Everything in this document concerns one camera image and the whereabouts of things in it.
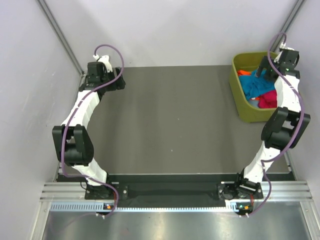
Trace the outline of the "blue t shirt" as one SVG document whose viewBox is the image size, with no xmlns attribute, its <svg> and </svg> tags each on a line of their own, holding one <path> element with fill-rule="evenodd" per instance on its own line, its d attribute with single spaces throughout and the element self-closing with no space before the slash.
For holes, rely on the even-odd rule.
<svg viewBox="0 0 320 240">
<path fill-rule="evenodd" d="M 238 76 L 246 100 L 259 97 L 269 91 L 275 90 L 274 83 L 260 77 L 255 77 L 256 70 L 251 75 Z"/>
</svg>

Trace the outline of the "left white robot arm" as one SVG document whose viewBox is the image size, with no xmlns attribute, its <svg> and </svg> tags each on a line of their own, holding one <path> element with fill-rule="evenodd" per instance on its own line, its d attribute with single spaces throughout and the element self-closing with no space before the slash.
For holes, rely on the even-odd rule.
<svg viewBox="0 0 320 240">
<path fill-rule="evenodd" d="M 119 194 L 110 182 L 107 171 L 94 158 L 94 145 L 87 127 L 95 108 L 106 92 L 123 90 L 124 67 L 111 69 L 110 65 L 94 61 L 87 65 L 85 82 L 80 86 L 76 102 L 66 120 L 52 129 L 52 138 L 62 173 L 69 177 L 65 167 L 71 167 L 84 178 L 86 191 L 93 199 L 118 199 Z"/>
</svg>

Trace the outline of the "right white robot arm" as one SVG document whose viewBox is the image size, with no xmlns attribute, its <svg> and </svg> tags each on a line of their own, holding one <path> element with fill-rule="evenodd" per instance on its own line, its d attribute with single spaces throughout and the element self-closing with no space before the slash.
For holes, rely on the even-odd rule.
<svg viewBox="0 0 320 240">
<path fill-rule="evenodd" d="M 299 59 L 298 51 L 282 44 L 276 58 L 267 55 L 261 60 L 256 76 L 266 70 L 264 77 L 275 87 L 277 108 L 262 129 L 262 144 L 252 162 L 237 174 L 234 182 L 218 184 L 220 199 L 262 199 L 261 182 L 267 177 L 267 170 L 297 145 L 307 128 L 311 117 L 303 109 L 298 90 L 300 72 L 295 67 Z"/>
</svg>

